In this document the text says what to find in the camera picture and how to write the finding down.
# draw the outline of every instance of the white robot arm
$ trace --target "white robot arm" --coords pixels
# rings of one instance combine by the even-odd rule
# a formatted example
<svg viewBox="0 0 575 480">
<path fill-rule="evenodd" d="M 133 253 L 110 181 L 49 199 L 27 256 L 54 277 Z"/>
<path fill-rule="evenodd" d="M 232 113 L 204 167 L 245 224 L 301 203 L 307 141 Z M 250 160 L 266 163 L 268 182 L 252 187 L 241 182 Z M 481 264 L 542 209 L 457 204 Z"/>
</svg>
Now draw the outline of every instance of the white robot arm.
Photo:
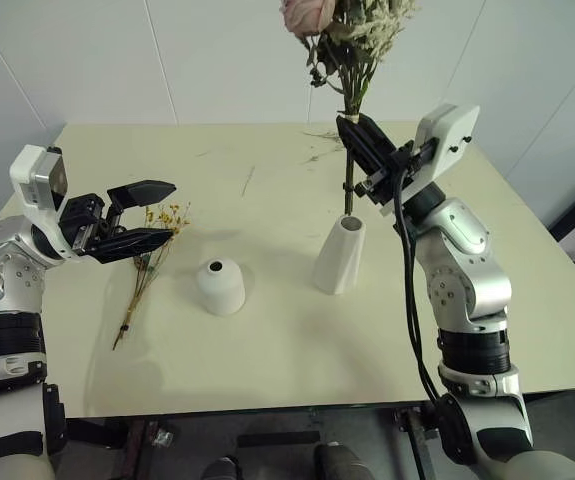
<svg viewBox="0 0 575 480">
<path fill-rule="evenodd" d="M 497 264 L 490 232 L 462 201 L 433 183 L 472 139 L 478 107 L 443 105 L 425 117 L 414 142 L 396 148 L 364 115 L 338 117 L 340 137 L 367 174 L 356 193 L 392 211 L 405 251 L 407 313 L 421 381 L 434 404 L 443 449 L 481 479 L 575 480 L 575 463 L 535 451 L 518 369 L 510 362 L 509 279 Z M 413 292 L 416 253 L 438 325 L 447 388 L 438 396 L 422 363 Z"/>
<path fill-rule="evenodd" d="M 10 174 L 22 216 L 0 220 L 0 479 L 53 479 L 49 455 L 63 448 L 58 387 L 45 383 L 41 309 L 45 270 L 90 255 L 101 263 L 145 253 L 172 232 L 126 230 L 123 209 L 160 201 L 172 184 L 143 181 L 67 200 L 61 151 L 26 146 Z"/>
</svg>

